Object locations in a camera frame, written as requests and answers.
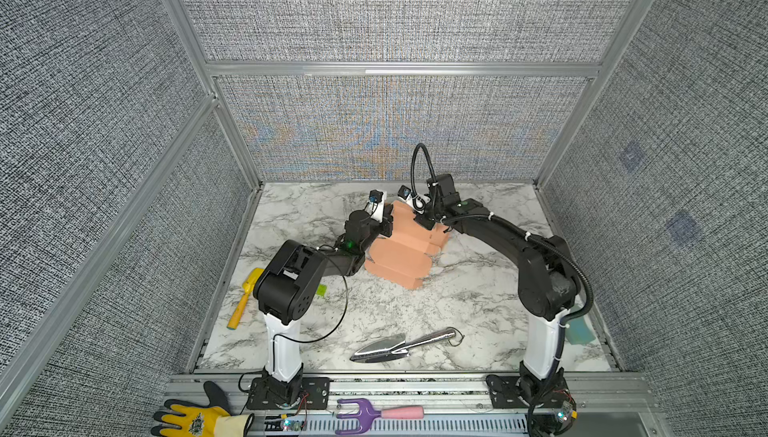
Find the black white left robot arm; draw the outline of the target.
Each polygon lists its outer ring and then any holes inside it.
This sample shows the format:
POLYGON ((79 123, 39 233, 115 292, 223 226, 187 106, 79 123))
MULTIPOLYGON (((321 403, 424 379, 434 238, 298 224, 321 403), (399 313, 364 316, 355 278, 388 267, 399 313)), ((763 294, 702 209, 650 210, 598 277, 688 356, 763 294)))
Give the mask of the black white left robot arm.
POLYGON ((270 341, 266 374, 281 385, 300 378, 300 320, 308 312, 326 276, 351 277, 363 266, 379 237, 393 231, 393 206, 370 202, 353 211, 334 245, 311 247, 287 240, 258 279, 253 297, 264 316, 270 341))

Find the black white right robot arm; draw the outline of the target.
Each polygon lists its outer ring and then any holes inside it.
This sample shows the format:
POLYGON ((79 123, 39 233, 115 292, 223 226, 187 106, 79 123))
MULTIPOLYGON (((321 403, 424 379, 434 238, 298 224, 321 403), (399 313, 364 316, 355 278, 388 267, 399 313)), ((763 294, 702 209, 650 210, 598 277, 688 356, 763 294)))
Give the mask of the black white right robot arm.
POLYGON ((411 189, 415 221, 428 230, 441 224, 475 238, 509 259, 518 269, 517 296, 528 313, 528 344, 520 374, 539 388, 555 380, 565 341, 565 328, 592 310, 594 292, 585 272, 574 262, 567 242, 531 233, 496 215, 475 199, 463 199, 449 174, 438 174, 427 146, 418 143, 410 163, 415 183, 422 156, 429 178, 427 194, 411 189))

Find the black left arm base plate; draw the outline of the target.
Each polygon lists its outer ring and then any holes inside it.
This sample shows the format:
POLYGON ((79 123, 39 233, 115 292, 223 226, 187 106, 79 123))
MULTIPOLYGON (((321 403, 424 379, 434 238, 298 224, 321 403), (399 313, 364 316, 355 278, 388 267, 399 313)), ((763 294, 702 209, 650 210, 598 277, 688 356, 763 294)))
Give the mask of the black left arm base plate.
POLYGON ((326 410, 332 380, 326 377, 302 377, 282 382, 271 376, 255 378, 248 391, 248 410, 289 410, 302 407, 308 410, 326 410))

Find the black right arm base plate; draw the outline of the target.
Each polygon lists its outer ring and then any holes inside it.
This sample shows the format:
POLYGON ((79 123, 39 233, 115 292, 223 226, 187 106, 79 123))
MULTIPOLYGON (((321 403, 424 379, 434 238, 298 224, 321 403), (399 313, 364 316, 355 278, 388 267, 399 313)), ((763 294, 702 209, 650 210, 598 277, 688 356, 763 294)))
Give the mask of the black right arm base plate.
POLYGON ((541 390, 543 381, 530 375, 501 376, 489 374, 485 377, 491 405, 494 409, 523 409, 541 390))

